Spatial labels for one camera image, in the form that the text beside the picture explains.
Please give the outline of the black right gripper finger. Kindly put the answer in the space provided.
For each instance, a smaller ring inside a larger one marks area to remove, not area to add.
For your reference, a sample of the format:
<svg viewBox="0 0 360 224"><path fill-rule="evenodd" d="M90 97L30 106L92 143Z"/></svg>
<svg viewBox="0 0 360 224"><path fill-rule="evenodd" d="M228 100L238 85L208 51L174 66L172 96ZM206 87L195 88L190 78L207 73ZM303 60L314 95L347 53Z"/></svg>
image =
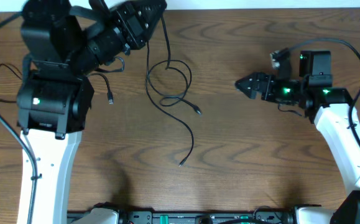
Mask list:
<svg viewBox="0 0 360 224"><path fill-rule="evenodd" d="M235 87L252 100L256 99L258 93L261 97L265 93L265 83L261 82L236 82Z"/></svg>
<svg viewBox="0 0 360 224"><path fill-rule="evenodd" d="M266 82L270 75L263 72L253 72L250 75L243 77L235 82L235 85L250 85L255 82Z"/></svg>

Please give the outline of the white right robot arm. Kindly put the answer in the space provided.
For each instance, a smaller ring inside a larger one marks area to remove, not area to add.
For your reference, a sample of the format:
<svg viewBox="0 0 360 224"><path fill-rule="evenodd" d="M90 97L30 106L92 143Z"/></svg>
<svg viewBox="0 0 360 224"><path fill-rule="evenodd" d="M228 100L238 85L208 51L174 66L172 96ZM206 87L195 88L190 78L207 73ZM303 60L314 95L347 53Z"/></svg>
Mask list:
<svg viewBox="0 0 360 224"><path fill-rule="evenodd" d="M307 40L291 48L270 54L276 75L254 72L235 82L237 90L248 98L257 94L277 106L298 106L324 137L340 171L346 190L345 201L336 210L319 205L296 206L278 215L275 223L360 223L360 122L356 102L346 88L333 86L331 53L328 50L300 52L299 79L291 78L290 54L310 44Z"/></svg>

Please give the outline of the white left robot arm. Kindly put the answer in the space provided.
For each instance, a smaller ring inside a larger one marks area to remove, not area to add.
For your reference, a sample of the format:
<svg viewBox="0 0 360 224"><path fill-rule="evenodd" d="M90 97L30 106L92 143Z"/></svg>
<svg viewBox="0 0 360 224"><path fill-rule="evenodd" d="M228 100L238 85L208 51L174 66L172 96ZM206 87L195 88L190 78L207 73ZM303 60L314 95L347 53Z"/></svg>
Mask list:
<svg viewBox="0 0 360 224"><path fill-rule="evenodd" d="M167 3L125 1L89 8L69 1L27 1L21 36L29 53L17 94L23 150L19 223L64 223L70 175L91 108L91 72L150 40Z"/></svg>

